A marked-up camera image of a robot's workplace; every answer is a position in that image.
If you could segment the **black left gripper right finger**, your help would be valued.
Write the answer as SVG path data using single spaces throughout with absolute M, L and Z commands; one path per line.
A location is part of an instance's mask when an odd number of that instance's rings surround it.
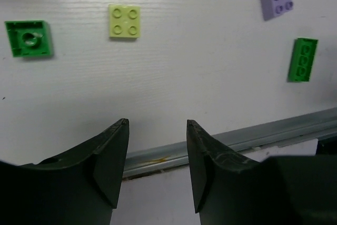
M 201 224 L 336 224 L 336 156 L 262 162 L 186 126 L 195 212 Z

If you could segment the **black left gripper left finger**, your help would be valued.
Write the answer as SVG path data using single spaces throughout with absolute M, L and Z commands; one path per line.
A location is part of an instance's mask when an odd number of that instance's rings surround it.
M 1 163 L 1 224 L 109 224 L 129 140 L 120 119 L 38 164 Z

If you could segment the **green upside-down 2x2 lego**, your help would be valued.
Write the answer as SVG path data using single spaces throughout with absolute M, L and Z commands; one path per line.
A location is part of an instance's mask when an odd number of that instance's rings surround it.
M 49 24 L 44 20 L 5 21 L 13 57 L 45 58 L 54 55 Z

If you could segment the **green upside-down 2x3 lego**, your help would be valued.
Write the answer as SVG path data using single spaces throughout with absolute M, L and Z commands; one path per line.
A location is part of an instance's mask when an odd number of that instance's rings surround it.
M 288 82 L 308 82 L 319 40 L 298 37 L 294 40 L 292 57 L 288 71 Z

